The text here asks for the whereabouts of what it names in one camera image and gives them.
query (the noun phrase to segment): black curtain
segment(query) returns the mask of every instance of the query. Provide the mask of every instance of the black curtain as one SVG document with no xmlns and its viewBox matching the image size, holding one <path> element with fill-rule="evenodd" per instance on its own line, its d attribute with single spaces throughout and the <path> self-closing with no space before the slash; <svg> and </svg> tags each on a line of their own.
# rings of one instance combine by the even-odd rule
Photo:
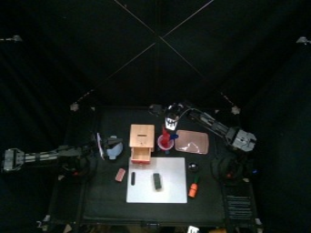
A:
<svg viewBox="0 0 311 233">
<path fill-rule="evenodd" d="M 311 231 L 311 46 L 300 46 L 245 108 L 257 137 L 257 208 L 266 232 Z"/>
<path fill-rule="evenodd" d="M 306 0 L 1 1 L 0 38 L 22 42 L 0 43 L 0 153 L 56 148 L 84 95 L 86 106 L 233 102 L 258 141 L 266 229 L 306 232 L 311 53 L 294 41 L 309 9 Z M 41 169 L 1 176 L 1 232 L 34 232 L 52 178 Z"/>
</svg>

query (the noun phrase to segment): orange box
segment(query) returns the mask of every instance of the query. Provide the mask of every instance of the orange box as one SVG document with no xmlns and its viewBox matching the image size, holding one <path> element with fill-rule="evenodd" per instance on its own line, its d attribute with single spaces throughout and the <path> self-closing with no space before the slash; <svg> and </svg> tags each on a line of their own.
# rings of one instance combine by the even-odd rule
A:
<svg viewBox="0 0 311 233">
<path fill-rule="evenodd" d="M 129 131 L 130 162 L 149 164 L 154 150 L 154 126 L 130 125 Z"/>
</svg>

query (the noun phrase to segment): black table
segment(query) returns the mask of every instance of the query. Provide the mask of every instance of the black table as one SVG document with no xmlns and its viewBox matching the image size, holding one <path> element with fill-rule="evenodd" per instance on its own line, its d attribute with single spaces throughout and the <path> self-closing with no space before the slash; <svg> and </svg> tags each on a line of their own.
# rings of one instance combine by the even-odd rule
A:
<svg viewBox="0 0 311 233">
<path fill-rule="evenodd" d="M 196 197 L 186 198 L 185 204 L 126 203 L 128 172 L 121 183 L 114 181 L 114 175 L 117 169 L 128 170 L 129 125 L 154 125 L 156 139 L 161 134 L 164 117 L 152 116 L 145 107 L 97 107 L 94 111 L 89 108 L 78 111 L 73 113 L 65 143 L 80 145 L 90 140 L 89 132 L 100 132 L 105 137 L 122 138 L 124 149 L 116 160 L 97 159 L 96 174 L 90 178 L 66 177 L 57 180 L 49 207 L 50 222 L 73 225 L 222 227 L 222 192 L 210 174 L 210 160 L 214 157 L 232 156 L 224 148 L 222 140 L 185 117 L 181 118 L 177 129 L 208 133 L 208 154 L 184 153 L 172 149 L 166 155 L 156 149 L 154 144 L 152 157 L 184 157 L 185 166 L 192 162 L 198 164 Z M 194 174 L 185 169 L 186 188 L 193 179 Z"/>
</svg>

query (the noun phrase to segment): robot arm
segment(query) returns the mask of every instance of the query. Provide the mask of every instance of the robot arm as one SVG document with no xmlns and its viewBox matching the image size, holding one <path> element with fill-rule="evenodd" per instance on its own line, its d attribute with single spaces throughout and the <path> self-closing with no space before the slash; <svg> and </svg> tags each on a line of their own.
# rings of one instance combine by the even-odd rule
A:
<svg viewBox="0 0 311 233">
<path fill-rule="evenodd" d="M 100 150 L 101 158 L 106 155 L 106 149 L 113 148 L 120 142 L 121 138 L 106 137 L 97 141 L 97 145 L 89 143 L 89 145 L 82 147 L 69 147 L 69 146 L 58 146 L 56 150 L 48 152 L 29 153 L 25 154 L 17 148 L 10 148 L 5 151 L 1 158 L 1 173 L 9 173 L 13 171 L 18 171 L 22 167 L 42 167 L 50 165 L 50 163 L 57 164 L 60 158 L 65 158 L 66 160 L 80 160 L 89 150 L 97 149 Z M 65 170 L 74 170 L 76 167 L 68 169 L 62 166 Z"/>
<path fill-rule="evenodd" d="M 160 108 L 158 106 L 152 106 L 152 111 Z M 200 111 L 188 102 L 172 104 L 162 112 L 165 114 L 166 130 L 174 131 L 180 118 L 182 115 L 186 115 L 192 121 L 221 137 L 225 145 L 233 150 L 240 150 L 242 152 L 252 151 L 256 143 L 254 135 L 246 133 L 238 127 L 226 127 L 208 113 Z"/>
</svg>

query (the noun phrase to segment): black wall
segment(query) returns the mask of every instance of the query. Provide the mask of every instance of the black wall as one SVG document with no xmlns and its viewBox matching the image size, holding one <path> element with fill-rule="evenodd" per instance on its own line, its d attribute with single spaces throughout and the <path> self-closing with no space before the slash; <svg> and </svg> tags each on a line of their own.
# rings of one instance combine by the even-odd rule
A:
<svg viewBox="0 0 311 233">
<path fill-rule="evenodd" d="M 0 42 L 1 151 L 60 145 L 74 101 L 237 105 L 258 141 L 254 190 L 266 230 L 309 231 L 311 45 L 294 43 L 311 36 L 309 6 L 306 0 L 1 1 L 0 38 L 22 39 Z M 26 232 L 46 214 L 44 173 L 1 176 L 0 230 Z"/>
</svg>

